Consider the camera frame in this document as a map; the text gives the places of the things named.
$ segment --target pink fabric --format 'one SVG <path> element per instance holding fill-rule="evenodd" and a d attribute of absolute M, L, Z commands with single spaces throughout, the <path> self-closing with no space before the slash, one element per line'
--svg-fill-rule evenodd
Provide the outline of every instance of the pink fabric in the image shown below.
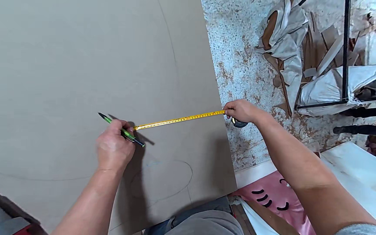
<path fill-rule="evenodd" d="M 297 195 L 295 195 L 293 189 L 287 186 L 287 182 L 278 171 L 237 190 L 231 195 L 241 196 L 245 201 L 261 200 L 257 201 L 260 205 L 268 205 L 269 200 L 271 200 L 272 203 L 268 206 L 268 209 L 292 225 L 300 235 L 316 235 Z M 287 202 L 287 210 L 277 209 L 277 207 L 285 208 Z"/>

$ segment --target pen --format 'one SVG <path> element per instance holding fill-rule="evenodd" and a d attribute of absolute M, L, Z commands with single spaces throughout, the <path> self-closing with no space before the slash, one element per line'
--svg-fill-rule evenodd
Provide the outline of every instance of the pen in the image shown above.
<path fill-rule="evenodd" d="M 107 117 L 106 115 L 102 113 L 98 113 L 104 120 L 106 120 L 108 123 L 111 123 L 111 119 Z M 131 142 L 136 142 L 138 143 L 142 148 L 144 148 L 146 145 L 143 144 L 142 142 L 138 141 L 136 137 L 134 137 L 130 132 L 126 131 L 124 128 L 121 129 L 121 135 L 124 136 L 124 138 L 128 139 Z"/>

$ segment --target hand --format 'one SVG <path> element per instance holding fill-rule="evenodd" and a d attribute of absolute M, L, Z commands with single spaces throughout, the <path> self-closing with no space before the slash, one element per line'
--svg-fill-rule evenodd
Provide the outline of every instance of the hand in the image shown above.
<path fill-rule="evenodd" d="M 98 169 L 124 169 L 134 154 L 134 143 L 121 136 L 121 128 L 133 135 L 133 127 L 128 122 L 114 119 L 110 126 L 98 137 Z"/>
<path fill-rule="evenodd" d="M 258 109 L 245 99 L 238 99 L 228 102 L 223 110 L 227 118 L 234 117 L 235 119 L 245 123 L 255 123 L 261 113 L 265 113 L 262 109 Z"/>

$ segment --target yellow measuring tape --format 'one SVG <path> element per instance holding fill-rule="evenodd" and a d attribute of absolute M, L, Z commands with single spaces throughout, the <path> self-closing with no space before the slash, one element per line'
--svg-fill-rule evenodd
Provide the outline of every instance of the yellow measuring tape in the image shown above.
<path fill-rule="evenodd" d="M 224 110 L 220 110 L 217 112 L 208 112 L 208 113 L 203 113 L 203 114 L 198 114 L 194 116 L 188 116 L 188 117 L 181 117 L 177 119 L 171 119 L 167 121 L 161 121 L 157 123 L 150 123 L 150 124 L 145 124 L 145 125 L 140 125 L 140 126 L 134 126 L 134 130 L 141 130 L 141 129 L 146 129 L 150 127 L 155 127 L 155 126 L 162 126 L 166 124 L 171 124 L 171 123 L 178 123 L 186 120 L 191 120 L 191 119 L 197 119 L 197 118 L 203 118 L 203 117 L 208 117 L 208 116 L 214 116 L 214 115 L 219 115 L 219 114 L 224 114 Z"/>

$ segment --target mdf board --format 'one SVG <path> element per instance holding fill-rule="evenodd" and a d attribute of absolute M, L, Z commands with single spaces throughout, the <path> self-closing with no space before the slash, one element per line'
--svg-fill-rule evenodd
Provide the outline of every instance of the mdf board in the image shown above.
<path fill-rule="evenodd" d="M 48 232 L 96 169 L 97 112 L 140 125 L 221 108 L 200 0 L 0 1 L 0 194 Z M 236 190 L 223 119 L 138 131 L 111 234 Z"/>

